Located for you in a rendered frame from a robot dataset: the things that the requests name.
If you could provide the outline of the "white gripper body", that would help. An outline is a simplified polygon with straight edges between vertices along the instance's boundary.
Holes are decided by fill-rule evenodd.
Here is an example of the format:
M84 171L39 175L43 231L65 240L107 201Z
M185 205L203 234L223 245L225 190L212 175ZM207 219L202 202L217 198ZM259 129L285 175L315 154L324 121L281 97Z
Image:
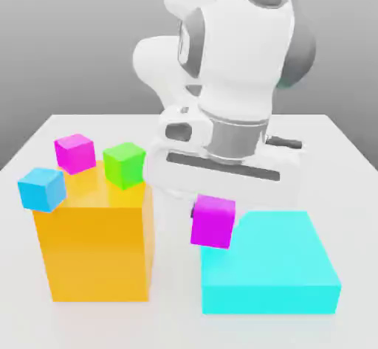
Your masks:
M256 210L296 210L303 155L302 149L263 144L240 162L220 163L203 148L156 141L143 176L162 190L234 200Z

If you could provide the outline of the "small magenta cube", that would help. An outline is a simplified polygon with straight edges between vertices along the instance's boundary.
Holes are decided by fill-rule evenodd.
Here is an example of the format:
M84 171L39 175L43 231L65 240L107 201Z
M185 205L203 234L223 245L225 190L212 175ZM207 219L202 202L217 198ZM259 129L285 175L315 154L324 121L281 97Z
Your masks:
M192 244L229 249L236 219L236 203L233 200L198 194L191 218Z
M57 139L54 146L58 165L69 175L96 166L94 143L82 134Z

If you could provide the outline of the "small green cube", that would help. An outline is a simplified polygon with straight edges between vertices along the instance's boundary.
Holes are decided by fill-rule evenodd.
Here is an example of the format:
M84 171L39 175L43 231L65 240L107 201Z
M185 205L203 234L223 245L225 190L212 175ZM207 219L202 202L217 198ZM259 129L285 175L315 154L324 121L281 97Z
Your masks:
M143 182L145 150L133 142L107 148L103 152L106 178L121 190Z

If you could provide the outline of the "small blue cube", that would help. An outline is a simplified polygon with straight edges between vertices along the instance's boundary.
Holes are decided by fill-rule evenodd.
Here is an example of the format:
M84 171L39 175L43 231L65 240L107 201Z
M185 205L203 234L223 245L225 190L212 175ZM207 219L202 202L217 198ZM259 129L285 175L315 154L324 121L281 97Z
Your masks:
M18 181L18 191L25 209L52 212L66 198L63 172L36 167Z

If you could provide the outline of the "large cyan box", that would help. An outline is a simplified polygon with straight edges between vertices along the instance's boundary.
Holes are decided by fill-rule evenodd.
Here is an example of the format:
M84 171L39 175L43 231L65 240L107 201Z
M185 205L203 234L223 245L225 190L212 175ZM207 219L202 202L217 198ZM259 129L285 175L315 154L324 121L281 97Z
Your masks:
M305 211L247 213L201 248L204 314L333 314L341 282Z

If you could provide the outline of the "large orange box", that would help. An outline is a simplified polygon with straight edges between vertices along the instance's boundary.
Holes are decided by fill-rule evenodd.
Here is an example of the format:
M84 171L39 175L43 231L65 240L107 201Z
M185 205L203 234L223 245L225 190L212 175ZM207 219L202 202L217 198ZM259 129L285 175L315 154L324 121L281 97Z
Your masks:
M103 162L65 174L66 199L33 213L55 302L146 302L155 252L151 188L112 184Z

